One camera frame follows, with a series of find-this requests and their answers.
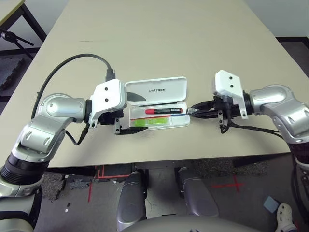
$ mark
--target beige table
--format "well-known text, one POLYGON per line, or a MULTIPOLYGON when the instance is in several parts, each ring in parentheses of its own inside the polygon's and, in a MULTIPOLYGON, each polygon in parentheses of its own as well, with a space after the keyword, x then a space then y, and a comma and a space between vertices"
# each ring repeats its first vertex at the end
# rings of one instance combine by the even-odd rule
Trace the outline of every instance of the beige table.
MULTIPOLYGON (((220 69, 241 77, 246 91, 283 84, 299 100, 309 99, 308 78, 240 0, 71 0, 0 116, 2 163, 29 121, 44 79, 61 61, 79 53, 106 58, 123 82, 186 76, 189 106, 212 99, 211 83, 220 69)), ((62 92, 87 99, 105 72, 98 60, 75 60, 54 76, 45 96, 62 92)), ((236 122, 274 129, 267 116, 236 122)), ((68 130, 79 138, 83 127, 71 124, 68 130)), ((287 151, 276 136, 241 129, 222 135, 217 119, 192 118, 188 127, 123 136, 114 135, 112 126, 100 126, 80 146, 66 137, 50 167, 287 151)))
POLYGON ((0 28, 9 29, 21 16, 44 42, 46 33, 25 5, 25 0, 0 0, 0 28))

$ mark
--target black cable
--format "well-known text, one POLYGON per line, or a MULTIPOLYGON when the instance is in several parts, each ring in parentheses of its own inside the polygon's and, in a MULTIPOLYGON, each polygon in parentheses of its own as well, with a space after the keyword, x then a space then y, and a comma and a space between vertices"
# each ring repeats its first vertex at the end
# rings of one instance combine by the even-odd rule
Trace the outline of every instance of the black cable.
MULTIPOLYGON (((43 92, 47 86, 47 84, 49 83, 49 81, 52 79, 52 77, 55 75, 55 73, 62 68, 65 64, 69 63, 70 61, 77 59, 77 58, 81 58, 81 57, 93 57, 96 59, 101 60, 102 62, 104 62, 107 66, 107 70, 106 70, 106 81, 112 80, 115 78, 115 73, 113 72, 113 69, 111 68, 111 65, 109 64, 109 62, 107 62, 107 60, 105 60, 104 58, 94 55, 94 54, 89 54, 89 53, 84 53, 84 54, 79 54, 79 55, 75 55, 72 56, 68 59, 66 59, 65 61, 61 62, 60 64, 58 64, 57 67, 54 68, 54 70, 52 70, 52 72, 48 75, 48 77, 46 78, 46 80, 44 81, 40 91, 38 92, 38 96, 37 99, 34 103, 33 109, 32 109, 32 114, 31 114, 31 119, 33 119, 35 117, 35 113, 38 109, 39 106, 39 102, 41 100, 41 97, 43 95, 43 92)), ((83 139, 85 138, 85 136, 88 133, 88 129, 89 129, 90 125, 87 123, 85 128, 83 129, 83 132, 81 134, 81 137, 79 139, 78 142, 75 141, 75 139, 73 138, 73 136, 66 130, 66 135, 71 139, 71 141, 74 143, 74 145, 79 145, 83 139)))
POLYGON ((90 127, 90 124, 87 123, 85 128, 83 129, 83 132, 81 134, 81 137, 79 138, 78 142, 75 141, 75 139, 73 138, 73 136, 66 130, 66 135, 71 139, 72 143, 76 146, 78 146, 79 144, 82 143, 82 141, 84 140, 84 138, 86 137, 87 133, 88 133, 88 129, 90 127))
POLYGON ((109 62, 107 62, 107 60, 103 59, 102 57, 99 57, 97 55, 94 55, 94 54, 89 54, 89 53, 84 53, 84 54, 79 54, 79 55, 75 55, 75 56, 72 56, 68 59, 66 59, 65 61, 61 62, 57 67, 54 68, 54 70, 52 70, 52 72, 48 75, 48 77, 46 78, 46 80, 44 81, 40 91, 38 92, 38 96, 37 96, 37 99, 34 103, 34 106, 33 106, 33 110, 32 110, 32 114, 31 114, 31 119, 33 119, 35 117, 35 113, 37 111, 37 108, 38 108, 38 105, 39 105, 39 102, 40 102, 40 99, 43 95, 43 92, 48 84, 48 82, 52 79, 52 77, 54 76, 54 74, 60 69, 62 68, 65 64, 69 63, 70 61, 74 60, 74 59, 77 59, 77 58, 81 58, 81 57, 93 57, 93 58, 97 58, 101 61, 103 61, 106 66, 107 66, 107 76, 108 76, 108 72, 109 70, 112 70, 111 68, 111 65, 109 64, 109 62))
POLYGON ((270 129, 259 128, 259 127, 251 127, 251 126, 241 126, 241 125, 238 125, 238 124, 236 124, 234 122, 231 122, 230 127, 240 128, 240 129, 247 129, 247 130, 252 130, 252 131, 255 130, 255 131, 265 132, 265 133, 276 135, 279 138, 283 139, 283 137, 281 135, 277 134, 279 132, 277 130, 270 130, 270 129))

